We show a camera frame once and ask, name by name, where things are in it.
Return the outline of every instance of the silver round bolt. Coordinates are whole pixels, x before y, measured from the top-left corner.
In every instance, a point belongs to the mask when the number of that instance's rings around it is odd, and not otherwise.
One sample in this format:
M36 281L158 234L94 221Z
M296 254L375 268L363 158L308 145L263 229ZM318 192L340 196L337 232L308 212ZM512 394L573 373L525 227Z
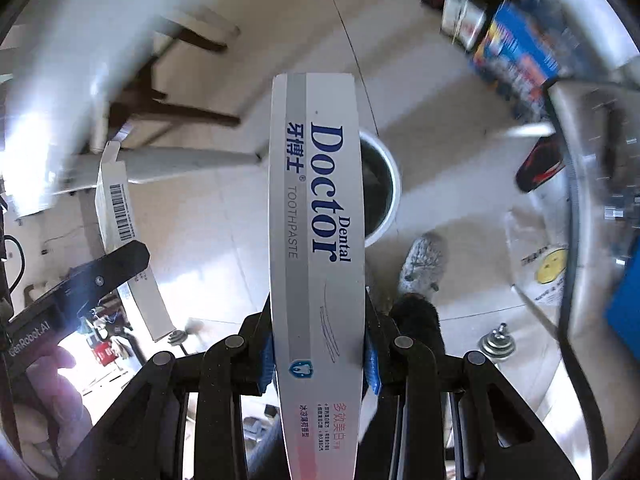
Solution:
M244 344L244 338L241 335L230 335L225 339L227 348L240 348Z
M399 335L394 339L394 343L398 348L411 348L414 345L414 340L409 336Z
M167 364L171 360L171 355L169 352L158 352L154 355L154 364L158 366Z
M486 361L486 357L484 356L484 354L476 350L474 350L473 352L469 352L466 358L473 365L483 365Z

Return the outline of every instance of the gray stripe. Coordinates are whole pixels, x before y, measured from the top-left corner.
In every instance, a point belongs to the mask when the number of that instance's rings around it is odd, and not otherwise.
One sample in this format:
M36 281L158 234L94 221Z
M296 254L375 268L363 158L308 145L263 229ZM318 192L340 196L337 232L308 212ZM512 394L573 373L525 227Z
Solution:
M286 128L289 123L303 125L303 152L300 164L303 168L291 167L285 170L285 218L287 258L285 264L285 284L287 288L287 327L289 330L289 359L311 359L311 340L309 327L309 274L308 274L308 249L306 245L306 167L308 135L306 129L306 75L290 74L287 76L287 112ZM292 162L297 162L296 156L286 154ZM295 189L296 207L290 208L289 193ZM298 241L297 258L291 258L289 254L290 224L296 225L296 239Z

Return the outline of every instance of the barcode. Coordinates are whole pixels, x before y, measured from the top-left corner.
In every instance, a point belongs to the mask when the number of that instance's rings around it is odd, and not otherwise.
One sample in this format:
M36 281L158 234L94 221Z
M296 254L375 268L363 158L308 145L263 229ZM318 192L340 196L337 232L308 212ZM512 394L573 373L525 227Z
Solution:
M116 215L116 226L118 228L118 234L120 235L120 241L126 242L133 238L133 229L129 223L129 216L127 215L127 208L125 206L124 187L122 184L114 184L113 186L109 186L109 192L111 193L113 213Z

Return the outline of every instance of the red object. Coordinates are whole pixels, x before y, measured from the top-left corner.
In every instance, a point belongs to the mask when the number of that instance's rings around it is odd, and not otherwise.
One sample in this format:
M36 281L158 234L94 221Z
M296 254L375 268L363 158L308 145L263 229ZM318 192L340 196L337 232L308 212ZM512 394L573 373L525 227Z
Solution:
M95 348L92 348L95 359L102 365L106 366L109 363L113 363L116 360L116 354L111 348L111 343L104 341L98 344Z

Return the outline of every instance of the black pants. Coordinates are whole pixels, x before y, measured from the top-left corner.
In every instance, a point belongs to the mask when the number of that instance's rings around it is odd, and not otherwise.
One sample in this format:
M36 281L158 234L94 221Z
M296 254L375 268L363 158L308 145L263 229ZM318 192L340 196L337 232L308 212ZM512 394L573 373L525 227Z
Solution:
M444 341L435 307L418 294L406 294L396 301L390 316L401 334L428 346L434 355L443 355ZM395 397L380 396L378 410L358 447L356 480L387 480L396 428ZM287 480L289 467L284 449L280 417L258 444L248 462L250 480Z

